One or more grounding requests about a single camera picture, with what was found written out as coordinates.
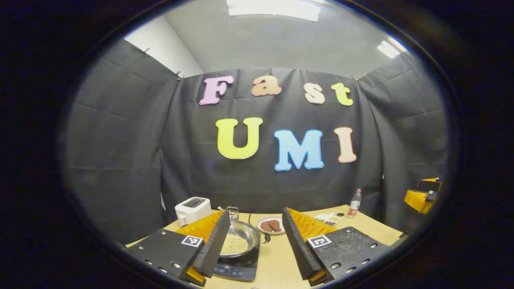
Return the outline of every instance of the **pan handle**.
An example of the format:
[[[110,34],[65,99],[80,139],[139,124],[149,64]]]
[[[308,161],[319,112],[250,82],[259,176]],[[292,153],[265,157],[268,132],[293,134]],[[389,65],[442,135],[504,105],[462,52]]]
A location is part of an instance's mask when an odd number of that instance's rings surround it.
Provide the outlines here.
[[[271,241],[271,236],[268,233],[264,233],[264,243],[259,244],[266,244],[269,243],[269,241]]]

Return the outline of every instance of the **meat patty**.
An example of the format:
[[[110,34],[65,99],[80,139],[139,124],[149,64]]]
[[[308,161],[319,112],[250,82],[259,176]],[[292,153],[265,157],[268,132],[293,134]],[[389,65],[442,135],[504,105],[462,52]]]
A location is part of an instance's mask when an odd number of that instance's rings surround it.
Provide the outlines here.
[[[269,226],[269,221],[262,222],[261,229],[265,230],[266,232],[273,232],[273,229],[271,229],[271,227]]]
[[[273,231],[275,232],[280,232],[282,231],[282,229],[280,228],[280,223],[278,220],[271,220],[269,221],[269,226],[271,227],[271,229],[273,229]]]

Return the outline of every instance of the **black cooktop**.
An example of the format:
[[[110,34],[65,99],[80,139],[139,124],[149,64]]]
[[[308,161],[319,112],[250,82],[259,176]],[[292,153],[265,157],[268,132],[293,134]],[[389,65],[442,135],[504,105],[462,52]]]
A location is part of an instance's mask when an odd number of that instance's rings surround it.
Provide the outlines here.
[[[219,258],[214,273],[226,278],[252,281],[257,271],[259,245],[252,251],[236,258]]]

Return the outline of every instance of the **ceiling light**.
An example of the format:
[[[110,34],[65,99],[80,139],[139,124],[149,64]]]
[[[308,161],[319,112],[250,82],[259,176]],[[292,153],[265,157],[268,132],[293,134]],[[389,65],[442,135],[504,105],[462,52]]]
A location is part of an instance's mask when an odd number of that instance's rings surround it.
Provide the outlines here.
[[[321,8],[298,0],[227,0],[230,16],[282,15],[316,22]]]
[[[391,44],[389,44],[389,43],[387,43],[385,41],[382,41],[382,46],[385,47],[390,52],[392,52],[394,55],[400,55],[398,50],[394,49],[394,47]]]
[[[403,45],[401,45],[398,41],[396,41],[396,39],[389,37],[389,38],[387,38],[387,41],[389,41],[391,44],[393,44],[401,52],[407,51],[407,49],[405,49],[405,47]]]
[[[383,54],[387,55],[389,58],[394,58],[396,55],[394,55],[394,53],[392,53],[391,51],[389,51],[389,49],[383,47],[382,45],[378,45],[377,47],[378,50],[382,51]]]

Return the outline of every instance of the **blue letter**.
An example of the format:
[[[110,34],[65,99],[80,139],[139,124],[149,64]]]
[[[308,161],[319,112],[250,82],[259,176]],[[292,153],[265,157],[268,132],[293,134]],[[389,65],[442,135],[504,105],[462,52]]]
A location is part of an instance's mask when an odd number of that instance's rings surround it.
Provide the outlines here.
[[[302,166],[305,156],[307,156],[306,169],[323,168],[320,149],[320,139],[323,135],[321,131],[307,131],[301,145],[290,130],[279,130],[273,135],[279,140],[279,163],[275,165],[277,171],[288,171],[292,168],[288,155],[291,156],[297,169]]]

